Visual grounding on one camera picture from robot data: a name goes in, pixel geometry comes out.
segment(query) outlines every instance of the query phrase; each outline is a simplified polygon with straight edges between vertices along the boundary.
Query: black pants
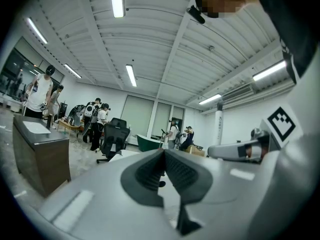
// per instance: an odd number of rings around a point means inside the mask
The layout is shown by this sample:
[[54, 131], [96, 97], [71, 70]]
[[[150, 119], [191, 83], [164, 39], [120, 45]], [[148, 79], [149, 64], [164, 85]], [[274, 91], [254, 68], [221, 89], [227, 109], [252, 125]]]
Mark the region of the black pants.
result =
[[42, 112], [36, 112], [36, 111], [33, 111], [29, 108], [25, 108], [25, 114], [24, 114], [25, 117], [30, 117], [30, 118], [39, 118], [41, 119], [42, 118]]
[[93, 128], [94, 134], [93, 134], [92, 145], [91, 145], [90, 150], [94, 151], [97, 148], [99, 148], [99, 146], [100, 146], [99, 142], [100, 142], [100, 138], [101, 138], [102, 130], [103, 130], [104, 126], [101, 123], [95, 122], [92, 125], [92, 128]]
[[186, 142], [184, 141], [181, 145], [180, 145], [180, 150], [181, 151], [185, 151], [192, 143], [190, 142]]
[[[86, 126], [87, 123], [89, 123], [89, 121], [90, 121], [90, 117], [85, 116], [84, 117], [84, 126]], [[93, 133], [94, 133], [94, 129], [93, 129], [93, 127], [91, 127], [91, 129], [89, 129], [89, 132], [87, 133], [87, 135], [83, 136], [82, 140], [85, 143], [87, 143], [87, 141], [88, 141], [88, 137], [87, 136], [89, 135], [89, 141], [92, 142]]]

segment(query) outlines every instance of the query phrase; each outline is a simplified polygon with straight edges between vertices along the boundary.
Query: ceiling beam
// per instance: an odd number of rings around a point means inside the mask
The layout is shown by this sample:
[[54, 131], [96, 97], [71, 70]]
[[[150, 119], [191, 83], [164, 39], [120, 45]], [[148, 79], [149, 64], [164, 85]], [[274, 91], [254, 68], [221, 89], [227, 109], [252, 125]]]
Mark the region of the ceiling beam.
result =
[[[194, 3], [195, 3], [195, 0], [190, 0], [187, 8], [191, 7]], [[176, 33], [176, 36], [175, 36], [175, 39], [174, 39], [174, 42], [173, 42], [173, 45], [172, 45], [172, 48], [171, 48], [170, 55], [168, 57], [168, 60], [166, 62], [165, 68], [164, 68], [164, 72], [163, 72], [163, 75], [162, 75], [161, 83], [160, 83], [158, 92], [156, 94], [157, 98], [159, 98], [159, 96], [160, 96], [160, 93], [161, 93], [161, 90], [162, 90], [162, 87], [163, 87], [162, 83], [167, 78], [167, 75], [168, 75], [169, 69], [171, 67], [172, 61], [174, 60], [174, 57], [176, 56], [177, 49], [178, 49], [178, 47], [180, 45], [180, 42], [182, 40], [182, 37], [183, 37], [183, 35], [184, 35], [184, 33], [185, 33], [186, 29], [187, 29], [189, 20], [190, 20], [190, 15], [187, 12], [184, 12], [182, 21], [180, 23], [180, 27], [178, 29], [178, 32]]]
[[275, 53], [276, 51], [280, 50], [280, 41], [279, 39], [274, 40], [270, 44], [268, 44], [265, 48], [263, 48], [261, 51], [256, 53], [254, 56], [246, 60], [244, 63], [242, 63], [240, 66], [235, 68], [233, 71], [231, 71], [229, 74], [225, 75], [212, 85], [210, 85], [208, 88], [200, 92], [198, 95], [192, 97], [189, 99], [186, 103], [186, 105], [190, 105], [194, 101], [198, 100], [199, 97], [204, 97], [208, 93], [212, 92], [213, 90], [219, 88], [224, 83], [231, 81], [232, 79], [238, 77], [240, 74], [242, 74], [245, 70], [251, 69], [256, 63], [263, 60], [265, 57], [269, 56], [272, 53]]
[[26, 18], [32, 17], [34, 20], [37, 19], [36, 21], [37, 27], [41, 29], [41, 32], [43, 33], [45, 38], [48, 40], [48, 43], [45, 46], [48, 47], [48, 49], [50, 49], [50, 47], [59, 49], [61, 53], [64, 54], [64, 58], [60, 58], [60, 60], [63, 59], [63, 62], [62, 62], [63, 65], [67, 63], [70, 65], [70, 67], [77, 68], [78, 73], [80, 75], [88, 78], [90, 82], [93, 83], [94, 85], [96, 84], [96, 80], [94, 79], [94, 77], [79, 63], [77, 58], [70, 52], [70, 50], [60, 40], [60, 38], [58, 37], [53, 27], [50, 25], [45, 14], [41, 11], [40, 4], [38, 2], [29, 3], [26, 6], [25, 10], [23, 10], [22, 14]]
[[101, 38], [97, 23], [95, 20], [95, 16], [92, 12], [90, 0], [77, 0], [77, 1], [78, 1], [78, 5], [81, 8], [83, 18], [86, 23], [86, 27], [89, 30], [89, 34], [94, 42], [95, 48], [97, 49], [101, 59], [103, 60], [103, 62], [106, 65], [106, 67], [111, 72], [115, 82], [118, 84], [120, 89], [123, 90], [124, 84], [121, 81], [121, 79], [119, 79], [119, 77], [118, 77], [119, 74], [117, 73], [113, 62], [111, 61], [110, 55], [107, 52], [107, 48], [104, 44], [104, 41]]

